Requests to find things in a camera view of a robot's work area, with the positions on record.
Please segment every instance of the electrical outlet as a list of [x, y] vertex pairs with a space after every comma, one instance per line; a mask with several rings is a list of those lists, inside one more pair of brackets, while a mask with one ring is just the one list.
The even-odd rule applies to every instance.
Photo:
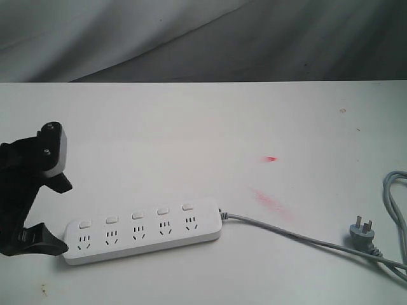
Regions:
[[64, 235], [69, 250], [63, 256], [71, 265], [105, 261], [216, 240], [221, 228], [212, 199], [137, 207], [70, 222]]

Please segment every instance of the power cord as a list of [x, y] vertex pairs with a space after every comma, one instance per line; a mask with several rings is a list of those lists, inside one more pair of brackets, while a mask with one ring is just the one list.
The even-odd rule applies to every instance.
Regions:
[[[386, 178], [384, 178], [383, 201], [387, 211], [389, 212], [390, 216], [393, 218], [394, 222], [397, 224], [400, 230], [402, 236], [401, 251], [404, 259], [407, 257], [407, 225], [403, 215], [400, 212], [399, 207], [396, 205], [396, 202], [394, 201], [390, 193], [390, 186], [397, 179], [407, 179], [407, 172], [401, 171], [390, 172], [386, 176]], [[365, 259], [369, 259], [371, 261], [381, 262], [386, 267], [388, 267], [395, 275], [397, 275], [402, 280], [407, 282], [407, 276], [397, 269], [400, 268], [407, 271], [407, 264], [402, 264], [400, 262], [390, 261], [388, 259], [383, 258], [382, 253], [379, 251], [379, 249], [377, 249], [373, 245], [372, 242], [373, 238], [375, 237], [375, 232], [374, 230], [371, 229], [372, 221], [369, 220], [368, 223], [364, 223], [363, 227], [361, 227], [362, 217], [360, 216], [357, 217], [356, 224], [352, 224], [349, 228], [350, 236], [352, 238], [353, 244], [355, 245], [356, 249], [355, 250], [340, 245], [336, 245], [334, 243], [328, 243], [326, 241], [316, 240], [314, 238], [293, 233], [285, 229], [281, 229], [280, 227], [276, 227], [271, 224], [267, 224], [265, 222], [254, 220], [248, 217], [230, 214], [227, 212], [221, 212], [220, 215], [222, 220], [237, 219], [252, 226], [261, 227], [263, 229], [269, 230], [271, 232], [280, 234], [282, 236], [291, 238], [302, 243], [331, 248], [342, 252], [354, 254], [359, 257], [364, 257]]]

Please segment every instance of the white table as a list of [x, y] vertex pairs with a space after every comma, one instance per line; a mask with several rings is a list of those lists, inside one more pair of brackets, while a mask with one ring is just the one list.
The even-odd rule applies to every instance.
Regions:
[[[74, 189], [42, 188], [25, 223], [59, 237], [84, 215], [210, 196], [339, 244], [362, 215], [400, 261], [381, 183], [407, 169], [406, 97], [406, 81], [1, 84], [0, 141], [63, 124]], [[392, 190], [407, 215], [405, 185]], [[404, 304], [406, 292], [363, 259], [236, 222], [213, 243], [91, 265], [0, 257], [2, 305]]]

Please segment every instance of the red mark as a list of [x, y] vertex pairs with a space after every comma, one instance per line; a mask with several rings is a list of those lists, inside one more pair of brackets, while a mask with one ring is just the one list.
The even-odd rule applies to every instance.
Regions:
[[274, 157], [264, 157], [263, 158], [264, 162], [273, 162], [275, 160], [277, 160], [277, 158], [274, 158]]
[[291, 219], [290, 213], [285, 210], [281, 205], [279, 205], [275, 200], [272, 200], [269, 196], [265, 193], [257, 190], [252, 189], [256, 194], [256, 199], [261, 204], [265, 205], [268, 208], [271, 208], [273, 211], [279, 212], [284, 218]]

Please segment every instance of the power plug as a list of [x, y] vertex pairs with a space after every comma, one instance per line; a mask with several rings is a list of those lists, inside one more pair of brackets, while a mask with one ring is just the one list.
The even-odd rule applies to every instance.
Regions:
[[104, 261], [216, 240], [221, 228], [212, 199], [138, 207], [70, 222], [64, 236], [69, 250], [63, 256], [70, 265]]
[[356, 224], [349, 227], [349, 233], [355, 249], [367, 254], [382, 256], [382, 253], [374, 246], [373, 238], [375, 237], [374, 230], [371, 229], [372, 221], [364, 223], [361, 226], [362, 217], [357, 216]]

